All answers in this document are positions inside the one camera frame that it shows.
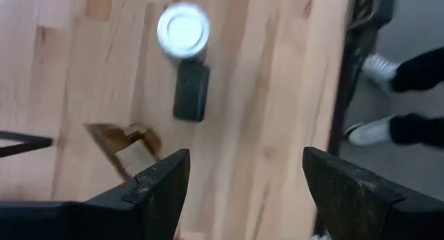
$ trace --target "wood grain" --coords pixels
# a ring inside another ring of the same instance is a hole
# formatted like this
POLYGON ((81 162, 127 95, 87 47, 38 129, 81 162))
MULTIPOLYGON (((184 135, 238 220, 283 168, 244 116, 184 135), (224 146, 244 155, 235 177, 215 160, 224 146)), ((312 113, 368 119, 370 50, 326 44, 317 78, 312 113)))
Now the wood grain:
POLYGON ((141 121, 160 157, 191 149, 181 239, 309 239, 300 161, 327 147, 348 0, 64 0, 60 14, 43 6, 54 0, 2 1, 0 125, 58 143, 1 159, 0 199, 86 200, 119 184, 82 125, 141 121), (176 66, 157 43, 178 1, 212 23, 202 123, 172 117, 176 66))

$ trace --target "white can top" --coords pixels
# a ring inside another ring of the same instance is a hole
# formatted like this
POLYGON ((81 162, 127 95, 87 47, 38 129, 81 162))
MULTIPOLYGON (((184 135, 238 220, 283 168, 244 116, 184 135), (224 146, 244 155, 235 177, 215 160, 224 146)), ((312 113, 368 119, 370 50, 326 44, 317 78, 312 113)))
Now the white can top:
POLYGON ((167 54, 192 58, 205 49, 210 37, 210 20, 196 4, 169 6, 157 24, 157 38, 167 54))

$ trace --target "person's leg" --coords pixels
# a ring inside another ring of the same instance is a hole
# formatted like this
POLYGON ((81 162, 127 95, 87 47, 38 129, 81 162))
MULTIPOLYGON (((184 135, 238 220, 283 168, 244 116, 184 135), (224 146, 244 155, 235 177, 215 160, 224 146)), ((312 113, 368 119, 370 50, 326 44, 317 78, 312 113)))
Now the person's leg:
POLYGON ((408 114, 357 123, 346 130, 345 138, 355 146, 393 142, 399 145, 422 143, 444 148, 444 117, 428 119, 418 114, 408 114))
POLYGON ((429 90, 444 81, 444 48, 423 53, 402 64, 377 54, 370 55, 362 70, 383 89, 393 92, 429 90))

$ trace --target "black pants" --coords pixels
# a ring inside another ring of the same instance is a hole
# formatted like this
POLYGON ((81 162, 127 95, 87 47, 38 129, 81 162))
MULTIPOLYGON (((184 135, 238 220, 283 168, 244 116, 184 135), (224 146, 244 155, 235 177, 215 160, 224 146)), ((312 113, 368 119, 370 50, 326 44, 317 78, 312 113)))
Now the black pants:
MULTIPOLYGON (((394 92, 425 91, 444 81, 444 48, 419 55, 402 63, 391 80, 394 92)), ((394 143, 423 143, 444 148, 444 117, 428 119, 419 114, 396 116, 390 120, 394 143)))

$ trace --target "gray floor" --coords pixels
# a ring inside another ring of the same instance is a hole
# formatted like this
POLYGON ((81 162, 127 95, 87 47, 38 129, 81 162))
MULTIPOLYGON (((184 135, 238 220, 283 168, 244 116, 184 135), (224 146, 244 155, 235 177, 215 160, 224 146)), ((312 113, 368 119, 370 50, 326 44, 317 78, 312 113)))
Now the gray floor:
MULTIPOLYGON (((443 0, 397 0, 395 17, 379 34, 377 51, 394 61, 444 46, 443 0)), ((390 114, 444 116, 444 85, 424 93, 385 95, 361 78, 346 126, 390 114)), ((385 178, 444 200, 444 151, 389 144, 357 148, 343 144, 341 157, 385 178)))

